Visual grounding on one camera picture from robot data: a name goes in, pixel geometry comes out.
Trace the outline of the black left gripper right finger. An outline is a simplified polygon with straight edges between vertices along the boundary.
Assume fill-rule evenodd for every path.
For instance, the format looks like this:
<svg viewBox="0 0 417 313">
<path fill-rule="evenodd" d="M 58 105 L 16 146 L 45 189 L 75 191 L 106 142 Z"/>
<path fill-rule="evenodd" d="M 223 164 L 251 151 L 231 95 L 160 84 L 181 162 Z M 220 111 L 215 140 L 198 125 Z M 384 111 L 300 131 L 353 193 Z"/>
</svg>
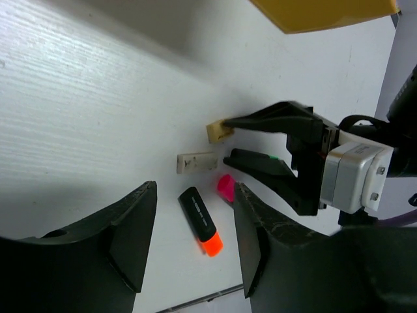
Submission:
<svg viewBox="0 0 417 313">
<path fill-rule="evenodd" d="M 358 226 L 323 235 L 242 183 L 233 209 L 253 312 L 416 311 L 415 228 Z"/>
</svg>

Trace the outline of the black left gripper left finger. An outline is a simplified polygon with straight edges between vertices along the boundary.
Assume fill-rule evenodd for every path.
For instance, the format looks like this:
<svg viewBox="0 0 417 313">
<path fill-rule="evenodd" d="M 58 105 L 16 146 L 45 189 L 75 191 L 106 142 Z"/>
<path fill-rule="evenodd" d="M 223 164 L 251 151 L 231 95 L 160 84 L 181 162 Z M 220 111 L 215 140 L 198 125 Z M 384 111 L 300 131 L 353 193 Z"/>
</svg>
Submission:
<svg viewBox="0 0 417 313">
<path fill-rule="evenodd" d="M 157 185 L 36 238 L 1 239 L 2 312 L 131 312 L 141 291 Z"/>
</svg>

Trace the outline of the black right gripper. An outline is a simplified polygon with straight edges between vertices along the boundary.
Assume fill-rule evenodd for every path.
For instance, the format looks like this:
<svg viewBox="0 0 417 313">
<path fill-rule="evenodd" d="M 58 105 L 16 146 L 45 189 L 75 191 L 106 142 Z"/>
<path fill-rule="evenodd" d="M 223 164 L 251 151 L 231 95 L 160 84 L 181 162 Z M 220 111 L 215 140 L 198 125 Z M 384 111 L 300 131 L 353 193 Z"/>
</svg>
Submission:
<svg viewBox="0 0 417 313">
<path fill-rule="evenodd" d="M 233 149 L 223 163 L 245 173 L 273 190 L 300 216 L 315 216 L 326 206 L 320 203 L 324 163 L 336 147 L 337 124 L 294 101 L 283 101 L 249 115 L 226 119 L 223 125 L 287 136 L 291 168 L 284 160 L 266 154 Z"/>
</svg>

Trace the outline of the tan small eraser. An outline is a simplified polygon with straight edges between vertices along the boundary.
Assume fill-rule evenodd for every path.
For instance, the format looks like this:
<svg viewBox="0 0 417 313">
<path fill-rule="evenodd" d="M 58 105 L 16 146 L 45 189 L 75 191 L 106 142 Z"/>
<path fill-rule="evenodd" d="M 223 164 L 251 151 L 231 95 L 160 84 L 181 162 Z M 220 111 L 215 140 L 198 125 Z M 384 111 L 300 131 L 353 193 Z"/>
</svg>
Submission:
<svg viewBox="0 0 417 313">
<path fill-rule="evenodd" d="M 225 126 L 224 122 L 225 119 L 220 119 L 206 126 L 209 143 L 223 142 L 235 133 L 234 128 Z"/>
</svg>

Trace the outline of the grey white eraser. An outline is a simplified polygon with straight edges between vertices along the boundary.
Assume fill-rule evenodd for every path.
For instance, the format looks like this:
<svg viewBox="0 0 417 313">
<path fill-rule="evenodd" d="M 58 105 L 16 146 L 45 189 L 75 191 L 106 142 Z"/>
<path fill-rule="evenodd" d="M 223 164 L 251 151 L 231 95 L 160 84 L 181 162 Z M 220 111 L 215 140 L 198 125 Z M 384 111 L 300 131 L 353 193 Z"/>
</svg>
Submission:
<svg viewBox="0 0 417 313">
<path fill-rule="evenodd" d="M 202 173 L 218 167 L 216 153 L 186 153 L 177 155 L 177 174 Z"/>
</svg>

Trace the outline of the yellow drawer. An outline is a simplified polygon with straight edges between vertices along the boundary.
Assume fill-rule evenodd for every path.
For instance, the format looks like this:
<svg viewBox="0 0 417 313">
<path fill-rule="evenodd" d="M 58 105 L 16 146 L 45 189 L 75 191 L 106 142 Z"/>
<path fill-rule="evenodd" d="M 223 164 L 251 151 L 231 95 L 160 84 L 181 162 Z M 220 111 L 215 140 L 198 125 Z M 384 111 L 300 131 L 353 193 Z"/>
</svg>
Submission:
<svg viewBox="0 0 417 313">
<path fill-rule="evenodd" d="M 285 34 L 368 22 L 400 12 L 393 0 L 251 0 Z"/>
</svg>

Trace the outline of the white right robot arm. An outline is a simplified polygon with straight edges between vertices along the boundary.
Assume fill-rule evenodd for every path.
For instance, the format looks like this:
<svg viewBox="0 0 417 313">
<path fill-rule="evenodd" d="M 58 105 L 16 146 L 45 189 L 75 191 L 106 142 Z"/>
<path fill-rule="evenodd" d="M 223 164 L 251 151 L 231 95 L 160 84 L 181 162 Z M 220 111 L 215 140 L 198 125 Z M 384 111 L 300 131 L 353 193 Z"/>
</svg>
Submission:
<svg viewBox="0 0 417 313">
<path fill-rule="evenodd" d="M 295 101 L 227 119 L 226 127 L 287 136 L 290 164 L 233 149 L 224 163 L 273 190 L 300 216 L 331 206 L 340 226 L 372 225 L 385 180 L 416 176 L 416 73 L 395 96 L 386 120 L 350 115 L 339 124 Z"/>
</svg>

